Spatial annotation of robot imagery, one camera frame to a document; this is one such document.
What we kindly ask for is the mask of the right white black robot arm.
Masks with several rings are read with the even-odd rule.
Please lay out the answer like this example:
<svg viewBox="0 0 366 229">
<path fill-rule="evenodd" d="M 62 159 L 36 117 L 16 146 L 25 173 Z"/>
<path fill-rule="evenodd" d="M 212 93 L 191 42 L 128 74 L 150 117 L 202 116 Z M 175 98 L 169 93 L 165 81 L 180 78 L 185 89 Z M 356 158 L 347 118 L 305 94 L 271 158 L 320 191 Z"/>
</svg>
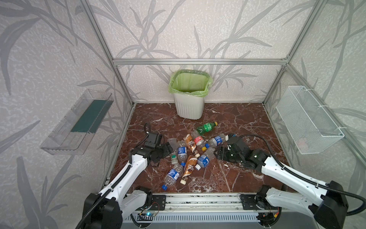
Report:
<svg viewBox="0 0 366 229">
<path fill-rule="evenodd" d="M 252 198 L 245 194 L 240 195 L 244 209 L 257 207 L 261 210 L 278 210 L 271 217 L 258 216 L 264 228 L 277 222 L 282 209 L 313 217 L 325 229 L 341 229 L 347 216 L 359 214 L 366 209 L 364 197 L 344 191 L 335 181 L 326 183 L 283 164 L 275 156 L 268 141 L 265 141 L 267 152 L 261 149 L 251 150 L 244 142 L 244 137 L 245 135 L 228 135 L 227 144 L 214 150 L 214 156 L 218 160 L 256 170 L 293 189 L 293 192 L 288 192 L 263 185 Z"/>
</svg>

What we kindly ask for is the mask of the clear bottle green cap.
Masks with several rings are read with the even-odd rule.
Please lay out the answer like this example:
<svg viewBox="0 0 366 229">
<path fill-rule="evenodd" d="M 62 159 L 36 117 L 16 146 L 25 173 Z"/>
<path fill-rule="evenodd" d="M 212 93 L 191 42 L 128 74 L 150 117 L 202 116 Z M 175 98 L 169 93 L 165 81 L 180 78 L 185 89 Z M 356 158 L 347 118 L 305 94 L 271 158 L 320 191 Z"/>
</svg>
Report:
<svg viewBox="0 0 366 229">
<path fill-rule="evenodd" d="M 178 154 L 177 140 L 176 140 L 176 138 L 169 138 L 168 143 L 170 144 L 170 147 L 172 149 L 171 154 L 170 154 L 171 163 L 173 165 L 177 165 L 177 164 L 179 164 L 178 159 L 177 159 L 177 154 Z"/>
</svg>

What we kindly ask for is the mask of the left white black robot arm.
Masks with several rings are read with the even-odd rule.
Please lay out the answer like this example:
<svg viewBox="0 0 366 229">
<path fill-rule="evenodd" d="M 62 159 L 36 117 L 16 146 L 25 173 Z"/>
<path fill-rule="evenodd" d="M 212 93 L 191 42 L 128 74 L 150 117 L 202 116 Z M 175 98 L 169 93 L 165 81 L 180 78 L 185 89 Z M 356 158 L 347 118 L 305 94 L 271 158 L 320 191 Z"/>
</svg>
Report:
<svg viewBox="0 0 366 229">
<path fill-rule="evenodd" d="M 161 145 L 146 142 L 135 148 L 129 162 L 114 180 L 98 194 L 92 193 L 86 198 L 83 216 L 76 228 L 120 229 L 123 221 L 136 210 L 158 206 L 148 188 L 138 188 L 130 195 L 127 192 L 150 162 L 157 163 L 172 152 L 168 142 Z"/>
</svg>

